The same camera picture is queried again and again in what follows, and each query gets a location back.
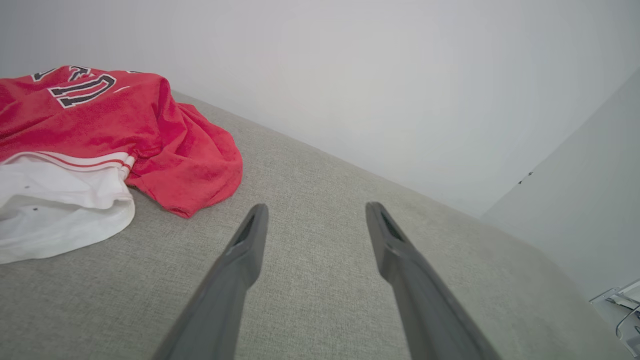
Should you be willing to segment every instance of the couch cushion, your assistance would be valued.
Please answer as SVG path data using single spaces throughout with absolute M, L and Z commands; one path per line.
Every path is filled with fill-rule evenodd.
M 0 357 L 149 358 L 252 205 L 269 206 L 236 359 L 408 359 L 365 223 L 382 202 L 507 359 L 628 353 L 572 283 L 509 235 L 313 147 L 181 94 L 244 158 L 228 200 L 179 218 L 133 191 L 103 242 L 0 266 Z

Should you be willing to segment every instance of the red stripe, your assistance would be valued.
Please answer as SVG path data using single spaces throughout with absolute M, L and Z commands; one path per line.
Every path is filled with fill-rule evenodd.
M 124 162 L 124 161 L 122 161 L 122 160 L 118 160 L 118 159 L 105 160 L 105 161 L 101 161 L 101 162 L 99 162 L 99 163 L 95 163 L 95 164 L 91 164 L 91 165 L 80 165 L 80 164 L 74 164 L 74 163 L 70 163 L 70 162 L 68 162 L 68 161 L 64 161 L 64 160 L 62 160 L 62 159 L 60 159 L 60 158 L 57 158 L 57 157 L 55 157 L 55 156 L 53 156 L 53 155 L 51 155 L 51 154 L 46 154 L 46 153 L 44 153 L 44 152 L 39 152 L 39 151 L 36 151 L 36 152 L 37 152 L 38 154 L 42 154 L 42 155 L 45 155 L 45 156 L 50 156 L 50 157 L 52 157 L 52 158 L 54 158 L 54 159 L 56 159 L 56 160 L 60 161 L 60 162 L 61 162 L 61 163 L 63 163 L 63 164 L 67 164 L 67 165 L 70 165 L 70 166 L 73 166 L 73 167 L 96 167 L 96 166 L 98 166 L 98 165 L 102 165 L 102 164 L 106 164 L 106 163 L 118 163 L 118 164 L 120 164 L 120 165 L 122 165 L 122 166 L 124 166 L 124 167 L 128 168 L 129 170 L 131 170 L 131 167 L 129 166 L 129 164 L 125 163 L 125 162 Z

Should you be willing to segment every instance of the red and white stripe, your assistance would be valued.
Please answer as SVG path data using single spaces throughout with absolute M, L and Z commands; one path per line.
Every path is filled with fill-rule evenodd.
M 133 167 L 133 163 L 135 162 L 135 159 L 126 152 L 114 152 L 113 154 L 107 154 L 97 158 L 75 158 L 73 156 L 58 154 L 57 152 L 51 151 L 24 151 L 18 152 L 7 160 L 0 162 L 0 165 L 9 164 L 21 156 L 33 156 L 73 171 L 89 172 L 108 167 L 115 167 L 124 173 L 123 179 L 129 175 L 129 172 Z

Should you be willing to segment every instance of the red jersey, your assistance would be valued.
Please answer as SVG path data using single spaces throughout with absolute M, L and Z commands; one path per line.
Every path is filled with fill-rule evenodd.
M 0 162 L 21 152 L 74 167 L 119 161 L 126 184 L 184 218 L 231 196 L 242 178 L 231 135 L 149 73 L 63 66 L 0 79 Z

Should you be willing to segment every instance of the printed number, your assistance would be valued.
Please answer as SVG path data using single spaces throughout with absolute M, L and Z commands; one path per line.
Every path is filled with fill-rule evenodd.
M 54 72 L 55 70 L 58 70 L 57 67 L 48 70 L 48 71 L 43 71 L 43 72 L 36 72 L 35 74 L 31 75 L 31 79 L 33 79 L 33 81 L 40 81 L 42 80 L 42 78 L 44 78 L 46 75 L 49 75 L 50 73 Z
M 95 99 L 96 97 L 109 90 L 113 85 L 115 85 L 115 83 L 116 79 L 113 76 L 103 74 L 100 75 L 97 79 L 91 78 L 91 80 L 85 81 L 84 83 L 66 87 L 49 88 L 49 92 L 58 100 L 62 107 L 66 109 L 78 104 L 84 104 L 85 102 L 89 102 Z M 70 92 L 86 90 L 93 87 L 95 87 L 95 90 L 89 94 L 82 94 L 72 97 L 64 96 L 65 94 L 68 94 Z
M 82 67 L 82 66 L 70 66 L 69 71 L 74 71 L 69 77 L 69 81 L 73 81 L 80 78 L 82 74 L 89 74 L 91 69 L 89 69 L 88 67 Z

